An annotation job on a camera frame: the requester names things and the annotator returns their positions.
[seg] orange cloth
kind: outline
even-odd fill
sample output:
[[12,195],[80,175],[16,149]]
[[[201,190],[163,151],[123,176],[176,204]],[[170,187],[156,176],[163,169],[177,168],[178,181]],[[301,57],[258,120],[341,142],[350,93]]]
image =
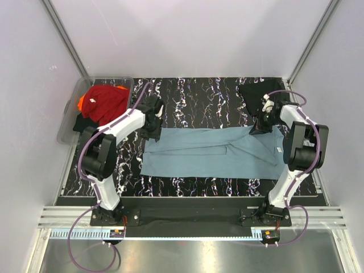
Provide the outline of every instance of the orange cloth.
[[[123,89],[123,90],[129,90],[129,89],[125,88],[124,86],[116,86],[116,87]],[[82,111],[82,103],[84,102],[84,97],[85,97],[85,95],[83,95],[78,102],[77,106],[78,106],[79,111]]]
[[79,109],[79,111],[81,111],[82,110],[82,103],[84,102],[84,97],[85,97],[85,95],[83,95],[81,98],[80,98],[80,101],[78,102],[78,109]]

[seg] gray fabric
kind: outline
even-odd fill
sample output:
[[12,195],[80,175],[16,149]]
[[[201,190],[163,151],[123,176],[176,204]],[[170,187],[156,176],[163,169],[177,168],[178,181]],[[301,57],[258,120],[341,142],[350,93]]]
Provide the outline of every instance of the gray fabric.
[[284,162],[277,127],[249,135],[250,127],[162,129],[160,141],[146,141],[141,174],[161,177],[278,179]]

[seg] clear plastic bin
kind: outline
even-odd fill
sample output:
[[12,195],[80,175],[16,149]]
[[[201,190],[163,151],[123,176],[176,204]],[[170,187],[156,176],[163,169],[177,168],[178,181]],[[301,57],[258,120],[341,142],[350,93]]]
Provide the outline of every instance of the clear plastic bin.
[[78,141],[78,132],[73,131],[73,127],[76,122],[76,117],[81,112],[79,111],[77,105],[80,98],[86,94],[86,92],[93,85],[104,84],[104,85],[113,85],[113,86],[123,86],[125,88],[130,89],[129,101],[127,107],[130,105],[131,100],[131,92],[133,92],[134,88],[134,80],[131,77],[83,77],[80,78],[76,84],[75,90],[71,96],[71,99],[67,102],[64,108],[64,117],[61,124],[61,127],[58,131],[57,141],[61,144],[73,145],[77,144]]

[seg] black cloth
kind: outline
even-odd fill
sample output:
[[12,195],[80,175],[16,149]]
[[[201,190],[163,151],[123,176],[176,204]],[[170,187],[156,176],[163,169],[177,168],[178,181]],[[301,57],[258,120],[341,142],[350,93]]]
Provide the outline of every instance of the black cloth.
[[[274,78],[272,80],[265,80],[256,84],[242,84],[239,86],[239,93],[243,96],[246,104],[246,109],[249,114],[256,117],[263,107],[263,96],[269,92],[276,90],[284,90],[284,84],[281,78]],[[270,100],[289,101],[289,93],[282,92],[273,94]]]
[[73,131],[82,133],[87,127],[98,127],[98,122],[93,122],[90,118],[84,118],[80,113],[76,118],[76,123],[73,127]]

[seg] metal floor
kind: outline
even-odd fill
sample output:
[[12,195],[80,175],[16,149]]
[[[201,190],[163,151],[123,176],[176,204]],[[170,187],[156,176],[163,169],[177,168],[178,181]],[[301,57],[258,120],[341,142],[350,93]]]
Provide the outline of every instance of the metal floor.
[[[292,230],[282,230],[283,242],[296,236]],[[101,245],[84,251],[95,243],[95,240],[73,240],[72,251],[75,257],[80,255],[77,261],[82,266],[101,270],[109,265],[113,252]],[[108,272],[344,272],[328,230],[308,230],[294,245],[268,249],[260,243],[254,247],[244,242],[222,241],[123,241],[117,249],[121,265],[118,267],[117,259]],[[81,272],[68,256],[66,240],[49,240],[40,272]]]

